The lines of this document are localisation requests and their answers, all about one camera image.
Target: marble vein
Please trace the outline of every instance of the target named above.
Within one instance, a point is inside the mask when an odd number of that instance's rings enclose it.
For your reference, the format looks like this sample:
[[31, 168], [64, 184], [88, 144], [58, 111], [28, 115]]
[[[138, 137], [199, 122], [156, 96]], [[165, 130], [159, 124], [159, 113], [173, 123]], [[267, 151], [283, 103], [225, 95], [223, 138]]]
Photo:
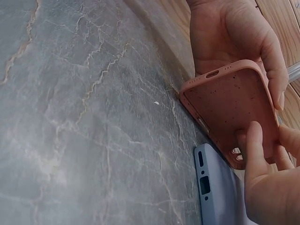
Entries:
[[7, 83], [8, 77], [9, 77], [9, 71], [10, 71], [11, 67], [14, 65], [15, 60], [20, 58], [23, 55], [23, 53], [25, 52], [27, 47], [32, 42], [31, 30], [32, 30], [32, 25], [36, 21], [36, 15], [38, 13], [38, 9], [39, 9], [39, 6], [40, 6], [40, 1], [41, 0], [36, 0], [36, 7], [32, 10], [30, 20], [28, 21], [27, 26], [26, 26], [26, 33], [28, 35], [28, 39], [24, 43], [21, 44], [18, 51], [15, 54], [13, 54], [10, 57], [10, 59], [6, 62], [5, 76], [4, 76], [4, 79], [0, 82], [0, 86]]

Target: phone case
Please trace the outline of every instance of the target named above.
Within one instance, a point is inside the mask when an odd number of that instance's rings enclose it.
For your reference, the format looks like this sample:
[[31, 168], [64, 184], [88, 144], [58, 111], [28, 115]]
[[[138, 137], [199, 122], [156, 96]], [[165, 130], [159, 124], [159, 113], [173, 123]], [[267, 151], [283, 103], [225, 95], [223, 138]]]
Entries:
[[180, 101], [218, 146], [229, 164], [245, 169], [235, 132], [247, 130], [251, 121], [262, 126], [264, 157], [272, 164], [278, 143], [278, 120], [259, 66], [240, 60], [183, 84]]
[[244, 184], [209, 145], [194, 151], [203, 225], [256, 225], [246, 215]]

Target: wood grain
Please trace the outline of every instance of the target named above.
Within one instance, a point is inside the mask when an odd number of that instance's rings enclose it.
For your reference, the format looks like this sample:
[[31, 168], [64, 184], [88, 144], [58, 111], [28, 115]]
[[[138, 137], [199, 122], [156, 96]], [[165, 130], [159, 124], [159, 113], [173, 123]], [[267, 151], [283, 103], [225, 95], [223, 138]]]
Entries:
[[281, 43], [287, 67], [300, 61], [300, 29], [290, 0], [257, 0]]
[[294, 88], [294, 90], [297, 92], [297, 94], [299, 96], [300, 95], [300, 79], [292, 82], [291, 86]]
[[157, 3], [179, 27], [185, 38], [189, 40], [191, 12], [186, 0], [157, 0]]
[[300, 129], [300, 98], [290, 84], [285, 92], [285, 109], [278, 114], [285, 125]]

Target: fingernail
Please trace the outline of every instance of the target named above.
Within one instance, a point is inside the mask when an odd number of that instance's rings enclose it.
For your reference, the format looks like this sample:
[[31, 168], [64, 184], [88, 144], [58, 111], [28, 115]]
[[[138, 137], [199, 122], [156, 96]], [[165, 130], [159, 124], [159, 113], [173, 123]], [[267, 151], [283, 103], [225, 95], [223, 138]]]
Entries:
[[279, 97], [279, 107], [281, 110], [283, 110], [284, 106], [285, 106], [285, 92], [283, 91]]

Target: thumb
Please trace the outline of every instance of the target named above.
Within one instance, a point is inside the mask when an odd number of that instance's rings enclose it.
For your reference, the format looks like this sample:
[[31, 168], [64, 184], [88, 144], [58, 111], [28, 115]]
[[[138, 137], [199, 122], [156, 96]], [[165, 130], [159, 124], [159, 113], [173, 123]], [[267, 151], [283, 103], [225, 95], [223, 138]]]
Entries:
[[288, 74], [279, 40], [270, 28], [261, 45], [261, 58], [269, 79], [269, 91], [276, 109], [283, 110], [284, 92], [288, 85]]
[[297, 159], [297, 166], [300, 165], [300, 131], [279, 126], [279, 140], [281, 144]]
[[245, 182], [252, 183], [253, 180], [268, 174], [268, 164], [263, 155], [263, 131], [261, 125], [253, 121], [246, 137], [247, 164]]

